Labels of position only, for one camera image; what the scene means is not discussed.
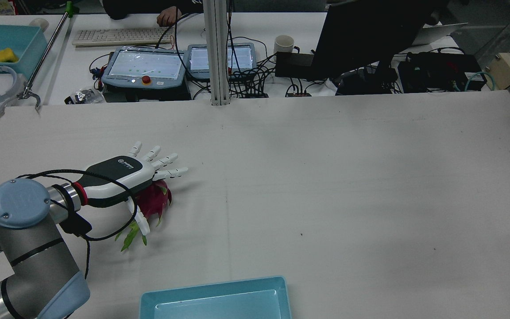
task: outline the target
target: dragon fruit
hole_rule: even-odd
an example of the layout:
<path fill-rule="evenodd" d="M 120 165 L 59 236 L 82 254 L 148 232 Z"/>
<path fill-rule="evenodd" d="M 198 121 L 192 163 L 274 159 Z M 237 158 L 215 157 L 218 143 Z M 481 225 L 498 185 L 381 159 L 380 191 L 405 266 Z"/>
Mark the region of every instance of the dragon fruit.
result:
<path fill-rule="evenodd" d="M 170 189 L 166 185 L 164 180 L 156 180 L 152 182 L 150 186 L 135 194 L 135 198 L 137 200 L 137 205 L 139 206 L 143 216 L 149 220 L 149 218 L 155 214 L 158 215 L 158 222 L 156 226 L 158 226 L 162 220 L 162 213 L 172 202 L 172 194 L 170 193 Z M 129 233 L 127 237 L 123 241 L 123 247 L 121 251 L 128 249 L 133 239 L 139 234 L 139 226 L 137 222 L 133 221 L 129 224 Z M 121 236 L 121 232 L 117 234 L 115 240 L 117 240 Z M 143 244 L 147 245 L 147 238 L 145 236 L 141 236 L 143 239 Z"/>

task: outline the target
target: black sleeve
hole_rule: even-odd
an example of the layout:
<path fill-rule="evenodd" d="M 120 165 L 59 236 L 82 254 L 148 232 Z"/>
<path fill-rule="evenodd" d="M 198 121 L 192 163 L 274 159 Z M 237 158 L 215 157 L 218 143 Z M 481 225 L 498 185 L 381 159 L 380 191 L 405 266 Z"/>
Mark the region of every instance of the black sleeve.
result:
<path fill-rule="evenodd" d="M 194 0 L 184 0 L 183 2 L 190 2 L 190 6 L 192 6 L 193 1 Z M 175 6 L 176 4 L 172 4 L 173 2 L 176 3 L 182 1 L 135 0 L 129 4 L 127 0 L 103 0 L 105 13 L 107 13 L 113 20 L 120 20 L 125 18 L 128 14 L 134 13 L 159 14 L 162 10 L 170 6 Z"/>
<path fill-rule="evenodd" d="M 174 6 L 177 6 L 182 14 L 204 12 L 202 0 L 174 0 Z"/>

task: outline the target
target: teal tray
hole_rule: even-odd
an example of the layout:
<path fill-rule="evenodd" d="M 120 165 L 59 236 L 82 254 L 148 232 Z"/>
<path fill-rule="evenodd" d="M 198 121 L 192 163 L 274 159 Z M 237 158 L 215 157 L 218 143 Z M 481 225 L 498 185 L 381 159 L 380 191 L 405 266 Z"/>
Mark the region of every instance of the teal tray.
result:
<path fill-rule="evenodd" d="M 265 277 L 146 292 L 139 319 L 291 319 L 285 278 Z"/>
<path fill-rule="evenodd" d="M 0 62 L 0 65 L 10 66 L 28 79 L 43 56 L 47 44 L 40 27 L 0 24 L 0 51 L 11 48 L 19 58 L 18 62 Z"/>

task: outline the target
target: person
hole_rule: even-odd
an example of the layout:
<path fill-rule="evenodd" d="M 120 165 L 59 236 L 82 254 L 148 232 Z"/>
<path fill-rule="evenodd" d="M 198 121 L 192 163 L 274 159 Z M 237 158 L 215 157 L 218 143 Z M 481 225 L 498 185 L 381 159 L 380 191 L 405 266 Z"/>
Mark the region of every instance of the person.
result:
<path fill-rule="evenodd" d="M 204 11 L 202 0 L 103 0 L 105 13 L 113 20 L 125 18 L 134 13 L 158 13 L 159 26 L 172 26 L 183 14 Z"/>

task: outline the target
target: white mug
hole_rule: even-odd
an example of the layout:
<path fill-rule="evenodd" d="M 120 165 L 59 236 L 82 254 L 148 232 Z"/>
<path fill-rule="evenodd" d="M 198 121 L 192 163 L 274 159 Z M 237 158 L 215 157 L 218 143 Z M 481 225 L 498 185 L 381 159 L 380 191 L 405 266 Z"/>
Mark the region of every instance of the white mug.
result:
<path fill-rule="evenodd" d="M 292 48 L 294 47 L 294 39 L 287 35 L 279 35 L 275 38 L 275 48 L 273 49 L 273 53 L 277 52 L 292 52 Z"/>

